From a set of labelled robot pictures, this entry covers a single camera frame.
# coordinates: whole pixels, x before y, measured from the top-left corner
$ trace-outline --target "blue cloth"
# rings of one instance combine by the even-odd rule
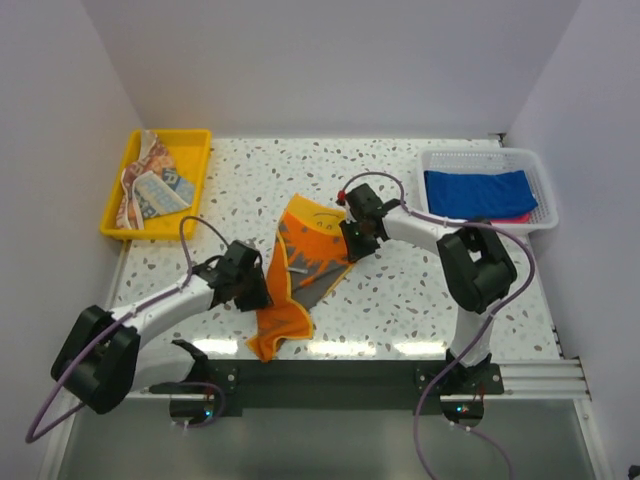
[[[424,172],[429,211],[473,220],[515,218],[538,206],[523,171],[499,175]]]

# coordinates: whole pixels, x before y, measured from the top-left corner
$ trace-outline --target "orange towel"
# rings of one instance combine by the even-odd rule
[[[258,334],[247,345],[263,362],[285,339],[313,336],[308,310],[351,269],[340,222],[345,212],[295,195],[285,209],[267,273],[273,306],[258,310]],[[306,270],[306,273],[288,269]]]

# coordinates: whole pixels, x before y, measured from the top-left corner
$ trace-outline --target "white wall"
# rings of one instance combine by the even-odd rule
[[[539,152],[555,183],[560,226],[534,246],[616,478],[640,464],[638,52],[636,0],[583,0],[507,137]]]
[[[0,1],[0,470],[35,478],[24,444],[78,313],[102,303],[118,244],[98,233],[139,119],[79,0]]]
[[[83,0],[150,126],[506,131],[579,0]]]

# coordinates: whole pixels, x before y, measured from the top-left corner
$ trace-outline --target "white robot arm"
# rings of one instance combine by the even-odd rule
[[[230,300],[241,311],[271,304],[260,252],[239,241],[232,242],[223,256],[193,266],[175,285],[139,302],[112,311],[95,305],[85,309],[54,361],[51,376],[58,381],[65,375],[67,390],[95,412],[106,413],[132,389],[199,375],[202,372],[194,369],[203,368],[206,355],[187,342],[172,342],[181,348],[143,347],[186,318]]]
[[[347,209],[341,228],[350,261],[372,254],[379,240],[401,240],[440,256],[447,286],[458,303],[456,333],[449,348],[449,355],[458,357],[485,324],[491,305],[509,293],[517,278],[497,234],[425,222],[405,211],[398,200],[383,203],[366,183],[344,194],[339,203]],[[479,258],[471,253],[479,253]],[[489,361],[491,325],[460,360],[464,367]]]

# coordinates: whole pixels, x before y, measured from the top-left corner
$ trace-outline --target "yellow plastic basket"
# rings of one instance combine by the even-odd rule
[[[116,181],[111,189],[109,203],[102,215],[100,231],[103,235],[120,240],[158,239],[179,240],[180,220],[187,215],[197,215],[202,196],[202,188],[207,173],[207,162],[210,155],[211,132],[209,130],[153,130],[176,161],[178,174],[195,185],[193,204],[187,210],[145,220],[144,230],[122,230],[116,228],[116,213],[124,191],[120,177],[124,168],[138,159],[140,153],[140,130],[129,137],[129,144],[122,157]],[[193,237],[195,221],[185,224],[186,238]]]

